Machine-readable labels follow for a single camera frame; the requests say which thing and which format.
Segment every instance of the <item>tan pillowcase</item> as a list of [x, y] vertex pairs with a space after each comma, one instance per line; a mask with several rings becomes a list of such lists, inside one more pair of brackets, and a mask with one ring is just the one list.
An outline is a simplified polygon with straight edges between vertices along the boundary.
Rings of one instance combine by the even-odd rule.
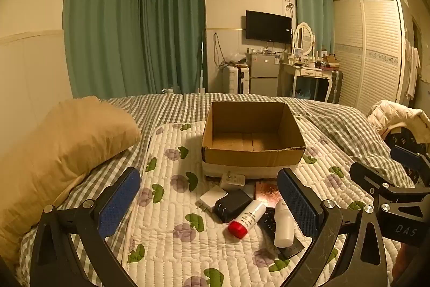
[[91, 169], [140, 139], [131, 115], [89, 96], [54, 107], [1, 156], [0, 256], [9, 267], [18, 262], [22, 237], [46, 205], [60, 205]]

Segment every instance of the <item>green leaf print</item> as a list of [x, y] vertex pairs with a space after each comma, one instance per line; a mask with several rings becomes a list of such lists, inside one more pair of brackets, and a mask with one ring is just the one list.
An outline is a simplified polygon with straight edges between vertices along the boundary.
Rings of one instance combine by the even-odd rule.
[[187, 222], [190, 222], [192, 228], [196, 228], [198, 232], [202, 232], [205, 229], [203, 218], [195, 213], [187, 214], [185, 216]]
[[184, 124], [180, 130], [187, 130], [191, 128], [191, 124]]
[[159, 184], [152, 184], [151, 186], [153, 188], [154, 191], [152, 191], [152, 202], [154, 203], [158, 203], [161, 201], [161, 199], [163, 198], [164, 195], [164, 189], [163, 186], [159, 185]]
[[326, 264], [330, 263], [334, 258], [336, 258], [337, 255], [338, 255], [338, 250], [336, 248], [333, 248], [332, 252], [328, 256], [328, 260], [327, 260]]
[[187, 176], [188, 183], [190, 184], [190, 191], [193, 191], [199, 183], [199, 178], [192, 172], [186, 172], [185, 175]]
[[206, 277], [209, 279], [206, 280], [207, 284], [210, 284], [211, 287], [221, 287], [224, 282], [224, 275], [218, 269], [209, 268], [203, 271]]
[[286, 260], [276, 259], [274, 261], [274, 264], [271, 265], [271, 266], [269, 266], [269, 271], [270, 272], [279, 271], [279, 270], [281, 270], [283, 268], [286, 268], [289, 263], [290, 263], [289, 259], [286, 259]]
[[184, 159], [188, 155], [188, 149], [187, 148], [185, 148], [183, 146], [179, 146], [178, 150], [180, 152], [181, 159]]
[[354, 201], [349, 206], [348, 209], [350, 210], [360, 210], [364, 207], [364, 203], [361, 201]]
[[153, 157], [146, 166], [146, 172], [150, 172], [151, 170], [155, 169], [155, 166], [157, 165], [157, 158]]
[[311, 156], [303, 155], [302, 157], [303, 157], [304, 161], [305, 161], [307, 164], [314, 164], [314, 163], [316, 163], [316, 162], [317, 162], [317, 159], [316, 159], [316, 158], [312, 158]]
[[345, 175], [343, 175], [342, 170], [339, 167], [334, 167], [334, 166], [330, 167], [330, 168], [328, 168], [328, 171], [330, 173], [335, 173], [341, 179], [345, 176]]
[[128, 262], [129, 263], [137, 263], [138, 261], [142, 260], [145, 256], [145, 247], [143, 247], [142, 244], [139, 244], [136, 248], [136, 250], [132, 250], [130, 252], [130, 255], [128, 256]]

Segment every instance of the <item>bottle cap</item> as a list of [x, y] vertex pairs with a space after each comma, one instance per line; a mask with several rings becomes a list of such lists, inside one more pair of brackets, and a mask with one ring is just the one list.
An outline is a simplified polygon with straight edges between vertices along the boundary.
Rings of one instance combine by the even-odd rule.
[[228, 230], [233, 236], [236, 236], [237, 238], [244, 238], [248, 233], [246, 227], [235, 221], [231, 222], [228, 225]]

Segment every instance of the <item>black flat screen tv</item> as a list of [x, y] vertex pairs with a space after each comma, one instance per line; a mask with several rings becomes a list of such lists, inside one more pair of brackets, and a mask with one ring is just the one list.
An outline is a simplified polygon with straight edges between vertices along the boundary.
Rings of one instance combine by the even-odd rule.
[[291, 18], [247, 10], [246, 39], [291, 44]]

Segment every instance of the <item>floral quilted pad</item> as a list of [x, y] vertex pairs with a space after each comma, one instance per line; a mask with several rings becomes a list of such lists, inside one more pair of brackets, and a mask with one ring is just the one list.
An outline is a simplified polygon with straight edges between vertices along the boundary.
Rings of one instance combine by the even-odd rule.
[[[323, 199], [358, 209], [372, 199], [349, 177], [353, 160], [310, 121], [296, 117], [307, 149], [297, 177]], [[138, 286], [278, 287], [302, 255], [285, 259], [256, 225], [239, 240], [214, 214], [198, 208], [199, 196], [214, 184], [202, 175], [205, 123], [166, 124], [152, 135], [133, 203], [122, 265]], [[298, 226], [308, 248], [311, 239]], [[317, 285], [328, 280], [345, 241], [339, 236]], [[400, 244], [384, 239], [389, 279]]]

